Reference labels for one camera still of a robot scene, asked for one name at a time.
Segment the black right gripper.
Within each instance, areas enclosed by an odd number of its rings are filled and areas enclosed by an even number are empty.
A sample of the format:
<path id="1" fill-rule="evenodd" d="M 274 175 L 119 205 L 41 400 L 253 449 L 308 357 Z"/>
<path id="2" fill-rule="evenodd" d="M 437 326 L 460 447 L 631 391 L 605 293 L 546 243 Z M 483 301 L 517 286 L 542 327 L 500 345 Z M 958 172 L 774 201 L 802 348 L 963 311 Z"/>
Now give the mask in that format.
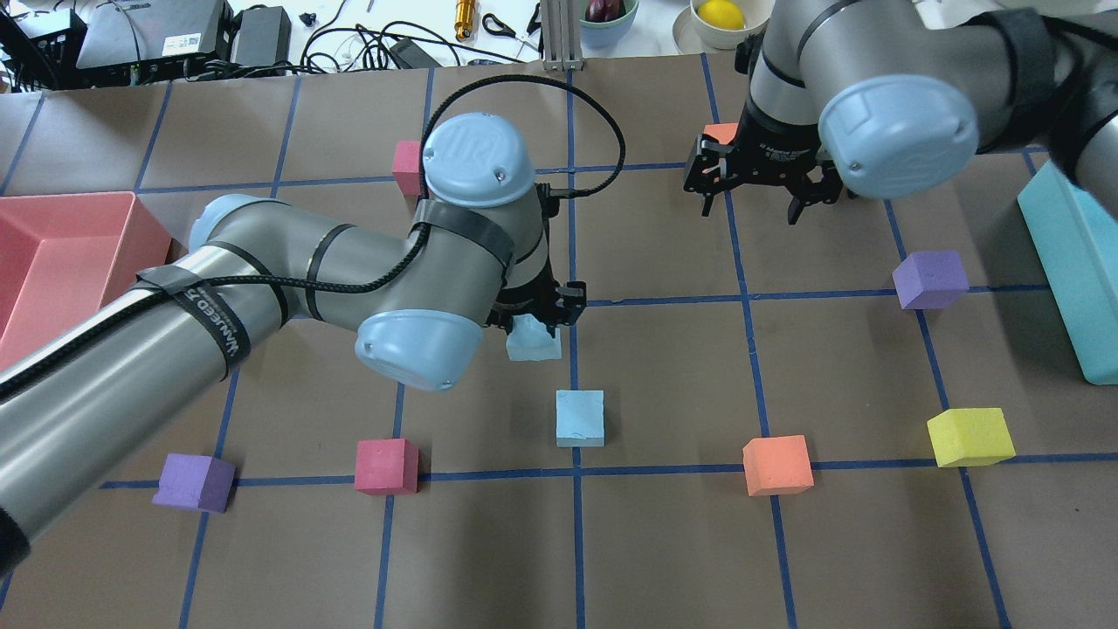
<path id="1" fill-rule="evenodd" d="M 775 118 L 747 96 L 735 139 L 720 142 L 703 132 L 694 141 L 682 187 L 702 196 L 703 218 L 723 191 L 742 184 L 783 187 L 792 194 L 787 223 L 796 225 L 807 207 L 834 204 L 844 191 L 834 162 L 818 158 L 821 147 L 818 124 Z"/>

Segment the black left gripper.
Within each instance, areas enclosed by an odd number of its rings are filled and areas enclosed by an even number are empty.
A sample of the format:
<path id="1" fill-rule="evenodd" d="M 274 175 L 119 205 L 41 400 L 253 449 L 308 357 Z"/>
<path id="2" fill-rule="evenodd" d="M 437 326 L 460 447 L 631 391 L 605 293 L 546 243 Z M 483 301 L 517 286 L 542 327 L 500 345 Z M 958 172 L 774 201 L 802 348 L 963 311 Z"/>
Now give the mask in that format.
<path id="1" fill-rule="evenodd" d="M 556 328 L 571 327 L 582 317 L 588 306 L 587 284 L 559 283 L 550 258 L 550 222 L 558 215 L 566 192 L 548 183 L 536 183 L 532 199 L 542 211 L 542 227 L 536 236 L 534 247 L 508 268 L 506 285 L 487 311 L 487 328 L 496 327 L 510 334 L 515 328 L 514 318 L 527 315 L 542 323 L 547 334 L 555 335 Z"/>

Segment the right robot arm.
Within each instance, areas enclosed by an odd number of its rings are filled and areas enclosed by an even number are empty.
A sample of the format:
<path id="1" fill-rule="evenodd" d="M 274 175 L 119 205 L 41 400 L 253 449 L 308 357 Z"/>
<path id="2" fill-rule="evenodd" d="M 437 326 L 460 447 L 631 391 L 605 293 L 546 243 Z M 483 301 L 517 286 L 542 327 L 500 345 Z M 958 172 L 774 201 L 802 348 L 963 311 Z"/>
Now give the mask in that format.
<path id="1" fill-rule="evenodd" d="M 702 133 L 683 188 L 792 194 L 788 223 L 842 191 L 897 199 L 974 156 L 1046 147 L 1115 212 L 1115 11 L 994 10 L 929 29 L 910 1 L 778 1 L 737 47 L 749 87 L 729 141 Z"/>

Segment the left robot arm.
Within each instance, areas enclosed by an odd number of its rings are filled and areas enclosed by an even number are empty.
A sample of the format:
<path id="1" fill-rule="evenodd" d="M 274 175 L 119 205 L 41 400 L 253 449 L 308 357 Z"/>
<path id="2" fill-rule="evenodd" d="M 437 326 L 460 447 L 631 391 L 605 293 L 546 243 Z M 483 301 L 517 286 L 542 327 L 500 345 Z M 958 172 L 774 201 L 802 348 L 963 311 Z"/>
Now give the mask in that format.
<path id="1" fill-rule="evenodd" d="M 548 219 L 574 190 L 536 182 L 514 125 L 491 113 L 421 142 L 428 197 L 406 238 L 274 198 L 222 196 L 189 251 L 3 372 L 3 575 L 66 509 L 288 320 L 356 333 L 356 358 L 421 391 L 456 385 L 486 326 L 582 314 L 555 282 Z"/>

